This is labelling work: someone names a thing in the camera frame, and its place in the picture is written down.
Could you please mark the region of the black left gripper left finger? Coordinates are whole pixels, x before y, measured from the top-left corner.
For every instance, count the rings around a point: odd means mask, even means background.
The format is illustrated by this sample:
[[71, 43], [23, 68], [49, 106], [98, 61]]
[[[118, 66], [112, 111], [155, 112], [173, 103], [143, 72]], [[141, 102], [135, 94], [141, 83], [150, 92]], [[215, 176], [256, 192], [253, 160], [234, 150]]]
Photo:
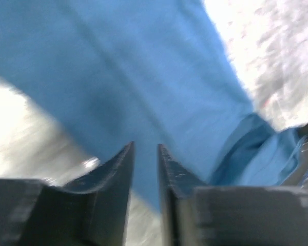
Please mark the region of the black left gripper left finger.
[[62, 187], [0, 178], [0, 245], [123, 245], [134, 144]]

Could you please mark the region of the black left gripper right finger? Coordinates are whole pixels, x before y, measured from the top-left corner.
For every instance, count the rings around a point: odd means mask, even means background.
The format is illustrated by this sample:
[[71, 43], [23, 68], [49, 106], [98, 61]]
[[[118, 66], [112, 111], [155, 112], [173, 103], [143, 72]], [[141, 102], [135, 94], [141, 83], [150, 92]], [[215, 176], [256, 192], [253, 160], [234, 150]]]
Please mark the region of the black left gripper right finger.
[[207, 186], [158, 146], [164, 245], [308, 245], [308, 191]]

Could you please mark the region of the blue t shirt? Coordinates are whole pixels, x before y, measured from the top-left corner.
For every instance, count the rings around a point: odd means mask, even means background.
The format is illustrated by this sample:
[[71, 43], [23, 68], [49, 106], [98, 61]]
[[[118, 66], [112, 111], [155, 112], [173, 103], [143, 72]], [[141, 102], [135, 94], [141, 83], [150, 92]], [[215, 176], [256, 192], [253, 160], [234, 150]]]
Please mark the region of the blue t shirt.
[[0, 1], [0, 76], [108, 160], [134, 141], [134, 190], [159, 208], [157, 145], [209, 185], [274, 186], [295, 128], [253, 109], [201, 1]]

